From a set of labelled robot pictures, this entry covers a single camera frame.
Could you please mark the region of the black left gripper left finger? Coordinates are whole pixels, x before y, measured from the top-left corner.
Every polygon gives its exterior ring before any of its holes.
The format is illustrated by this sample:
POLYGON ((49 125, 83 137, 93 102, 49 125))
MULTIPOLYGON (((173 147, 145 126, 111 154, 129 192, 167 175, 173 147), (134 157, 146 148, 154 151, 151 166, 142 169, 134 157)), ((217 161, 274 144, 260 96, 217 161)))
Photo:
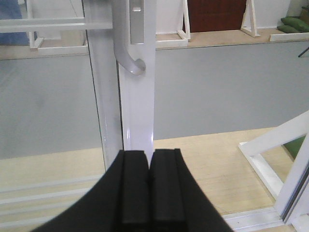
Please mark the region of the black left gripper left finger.
POLYGON ((147 231, 148 174, 143 151, 119 151, 106 173, 81 199, 35 231, 147 231))

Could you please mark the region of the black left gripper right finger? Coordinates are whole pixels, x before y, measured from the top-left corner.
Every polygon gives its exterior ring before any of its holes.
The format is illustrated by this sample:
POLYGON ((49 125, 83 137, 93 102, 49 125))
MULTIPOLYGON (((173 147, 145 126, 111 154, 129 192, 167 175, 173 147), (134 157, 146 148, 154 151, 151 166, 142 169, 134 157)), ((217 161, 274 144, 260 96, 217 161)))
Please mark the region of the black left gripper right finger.
POLYGON ((157 149, 150 175, 154 231, 232 231, 197 184, 179 149, 157 149))

